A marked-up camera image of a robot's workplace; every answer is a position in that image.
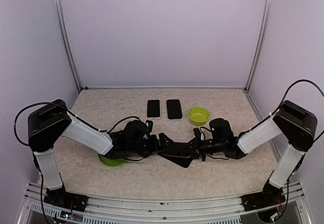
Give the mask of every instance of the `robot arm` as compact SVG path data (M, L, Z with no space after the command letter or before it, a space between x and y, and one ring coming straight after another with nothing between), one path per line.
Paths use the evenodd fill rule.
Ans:
M269 178L269 184L280 189L312 147L316 127L315 115L290 101L285 101L274 115L242 135L238 139L237 146L247 154L263 143L283 134L289 144L277 168Z
M53 103L66 107L62 100ZM107 132L89 127L54 105L46 105L28 117L28 132L29 146L49 190L63 186L52 150L59 136L73 139L102 155L112 148L112 139Z

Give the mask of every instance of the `black cable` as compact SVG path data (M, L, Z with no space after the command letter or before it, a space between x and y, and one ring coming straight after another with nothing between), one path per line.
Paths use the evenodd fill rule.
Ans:
M277 220L279 220L280 218L282 218L282 216L284 215L284 213L285 213L285 211L286 211L286 209L287 209L287 206L288 206L288 198L289 198L289 178L288 178L288 180L287 180L287 199L286 199L286 204L285 204L285 207L284 207L284 209L283 209L283 211L282 211L282 213L280 214L280 216L277 218L277 219L275 219L274 221L277 221Z
M118 124L120 124L121 122L123 122L123 121L125 121L125 120L127 120L127 119L137 119L137 120L139 120L139 121L141 121L140 120L140 118L139 117L137 117L137 116L128 116L128 117L126 117L126 118L123 118L123 119L121 119L121 120L119 120L109 131L108 131L108 133L111 133L116 127L117 127L117 125Z
M206 128L204 126L201 126L200 129L206 129L207 131L212 132L209 128Z
M215 159L215 160L228 160L229 158L222 158L222 157L212 157L210 155L207 155L208 157Z
M16 139L17 139L17 140L19 141L19 143L21 143L22 145L29 146L28 144L24 143L24 142L19 138L19 136L18 136L18 134L17 134L17 128L16 128L17 120L18 120L19 116L20 116L24 111L26 111L27 109L30 109L30 108L35 107L35 106L40 106L40 105L54 105L54 106L58 106L58 107L60 107L60 108L62 108L62 109L64 109L64 110L66 110L66 111L67 111L69 114L71 114L73 117L75 117L76 119L80 120L80 121L83 122L84 124L88 125L88 126L91 127L92 129L99 131L99 129L97 129L97 128L94 127L93 125L87 123L87 122L84 121L83 119L77 117L73 112L71 112L68 108L66 108L66 107L64 107L64 106L62 106L62 105L59 105L59 104L56 104L56 103L53 103L53 102L38 102L38 103L34 103L34 104L31 104L31 105L29 105L29 106L24 107L23 109L21 109L21 110L17 113L17 115L16 115L16 117L15 117L15 120L14 120L14 134L15 134Z
M47 222L47 224L50 224L49 221L47 220L47 217L45 215L45 211L44 211L44 205L43 205L43 186L44 186L44 177L43 174L41 173L40 176L42 177L42 183L40 184L40 205L42 207L42 212L43 212L43 216L45 221Z

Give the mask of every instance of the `smartphone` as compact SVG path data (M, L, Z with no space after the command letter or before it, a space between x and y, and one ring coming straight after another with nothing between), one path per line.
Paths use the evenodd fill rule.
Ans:
M161 117L160 100L147 101L146 117L148 119L159 119Z
M168 119L181 119L182 110L178 99L167 100Z

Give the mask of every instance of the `metal bar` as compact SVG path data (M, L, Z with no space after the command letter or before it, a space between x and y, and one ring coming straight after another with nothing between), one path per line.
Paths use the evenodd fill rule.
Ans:
M78 93L80 93L82 90L82 86L80 83L80 79L79 79L79 76L78 76L78 73L76 70L76 66L75 66L75 63L73 60L72 52L71 52L71 47L70 47L70 43L69 43L67 31L66 31L66 26L64 23L64 15L63 15L63 8L62 8L61 0L54 0L54 4L55 4L55 8L56 8L57 17L59 20L59 26L60 26L60 30L61 30L64 47L65 47L66 56L68 59L69 68L72 73L75 87L76 87Z
M254 53L252 66L251 66L248 81L247 81L247 84L245 87L247 92L249 92L251 89L251 85L252 85L252 82L253 82L257 67L258 67L259 60L260 60L262 45L263 45L263 41L264 41L264 38L266 35L266 29L267 29L267 24L268 24L268 20L269 20L271 3L272 3L272 0L265 0L257 47L256 47L256 50Z
M259 122L262 121L261 113L258 111L258 109L257 109L254 101L252 100L250 94L247 91L245 91L245 90L243 90L243 93L244 93L245 97L247 98L247 100L248 100L248 102L249 102L249 104L250 104L250 106L251 106L251 108L252 108L255 116L259 120ZM276 147L275 143L273 142L273 140L270 140L269 142L270 142L271 149L272 149L272 152L274 154L274 157L275 157L275 159L276 159L276 161L278 163L279 160L280 160L280 158L281 158L281 154L280 154L278 148Z
M217 86L112 86L112 87L85 87L86 90L110 89L218 89L218 90L243 90L243 87L217 87Z
M296 201L300 217L302 219L303 224L312 224L314 223L311 217L309 205L305 197L301 198L300 200Z
M27 223L28 216L30 214L30 208L27 205L27 199L23 198L18 209L18 215L16 216L16 220L14 223L16 224L25 224Z
M30 183L25 197L31 202L33 210L40 212L40 184ZM287 185L283 187L287 194ZM298 182L289 187L289 202L304 198ZM85 212L74 211L75 218L83 219L82 223L231 223L229 220L238 219L241 215L256 212L244 212L240 195L191 199L191 200L136 200L125 198L101 197L88 195L88 205ZM54 215L62 208L45 203L46 213Z

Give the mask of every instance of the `yellow-green bowl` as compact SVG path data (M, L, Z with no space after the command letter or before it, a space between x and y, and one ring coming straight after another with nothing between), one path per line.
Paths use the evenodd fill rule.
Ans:
M100 162L102 164L108 166L108 167L118 167L118 166L121 166L122 164L124 164L126 162L125 159L115 159L115 160L112 160L112 159L109 159L109 158L104 157L101 154L98 154L98 156L99 156Z
M196 126L204 125L210 118L210 113L206 108L195 106L188 111L190 122Z

